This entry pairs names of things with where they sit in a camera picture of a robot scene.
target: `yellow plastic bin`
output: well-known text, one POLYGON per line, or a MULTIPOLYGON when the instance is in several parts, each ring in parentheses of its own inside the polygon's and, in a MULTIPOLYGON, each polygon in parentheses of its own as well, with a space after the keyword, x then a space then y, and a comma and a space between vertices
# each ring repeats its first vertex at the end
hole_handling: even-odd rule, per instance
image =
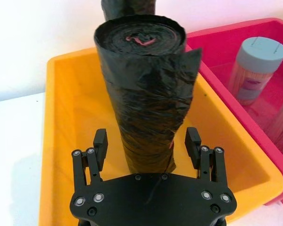
MULTIPOLYGON (((196 177, 184 146, 186 127, 198 129, 203 144, 225 149, 228 185, 238 219, 283 191, 283 177, 201 75, 191 109, 175 136, 175 174, 196 177)), ((95 49, 58 56, 48 63, 40 226, 77 225, 69 210, 74 192, 71 152, 92 146, 98 128, 106 128, 108 152, 104 180, 128 175, 129 169, 95 49)))

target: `white wall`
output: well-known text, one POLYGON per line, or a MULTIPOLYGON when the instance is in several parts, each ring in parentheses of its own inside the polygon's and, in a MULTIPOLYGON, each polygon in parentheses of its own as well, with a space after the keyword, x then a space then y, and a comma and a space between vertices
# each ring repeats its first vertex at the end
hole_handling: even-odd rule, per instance
MULTIPOLYGON (((283 19, 283 0, 157 0, 157 15, 188 32, 264 17, 283 19)), ((43 92, 46 62, 94 46, 100 0, 0 0, 0 100, 43 92)))

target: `white table surface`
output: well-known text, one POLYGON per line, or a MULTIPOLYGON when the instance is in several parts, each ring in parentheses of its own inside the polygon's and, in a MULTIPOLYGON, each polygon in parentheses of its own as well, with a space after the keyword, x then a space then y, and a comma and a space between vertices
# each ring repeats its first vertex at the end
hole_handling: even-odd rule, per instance
MULTIPOLYGON (((2 226, 38 225, 43 116, 44 93, 0 102, 2 226)), ((283 226, 283 205, 261 206, 230 226, 283 226)))

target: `black trash bag roll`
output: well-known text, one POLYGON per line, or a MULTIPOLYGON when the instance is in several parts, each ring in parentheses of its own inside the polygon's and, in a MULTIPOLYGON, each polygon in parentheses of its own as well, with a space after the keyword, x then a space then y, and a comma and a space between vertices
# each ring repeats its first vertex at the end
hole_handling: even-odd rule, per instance
POLYGON ((201 51, 184 53, 184 29, 163 16, 109 20, 94 38, 130 171, 172 172, 201 51))
POLYGON ((156 0, 102 0, 105 19, 112 20, 123 16, 155 14, 156 0))

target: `gray lid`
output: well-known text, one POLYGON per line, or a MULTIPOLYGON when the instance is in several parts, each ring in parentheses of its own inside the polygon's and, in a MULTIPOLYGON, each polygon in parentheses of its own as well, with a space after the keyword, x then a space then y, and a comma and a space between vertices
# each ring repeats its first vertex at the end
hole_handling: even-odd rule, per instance
POLYGON ((248 71, 273 73, 283 61, 283 45, 273 39, 252 37, 242 43, 236 60, 248 71))

